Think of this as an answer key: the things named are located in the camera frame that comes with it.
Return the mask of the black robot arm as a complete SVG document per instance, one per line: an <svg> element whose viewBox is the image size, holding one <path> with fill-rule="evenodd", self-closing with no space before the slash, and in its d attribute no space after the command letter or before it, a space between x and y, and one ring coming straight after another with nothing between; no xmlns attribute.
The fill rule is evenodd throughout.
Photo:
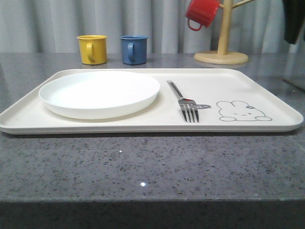
<svg viewBox="0 0 305 229"><path fill-rule="evenodd" d="M282 0L285 17L285 40L296 44L301 28L305 22L304 0Z"/></svg>

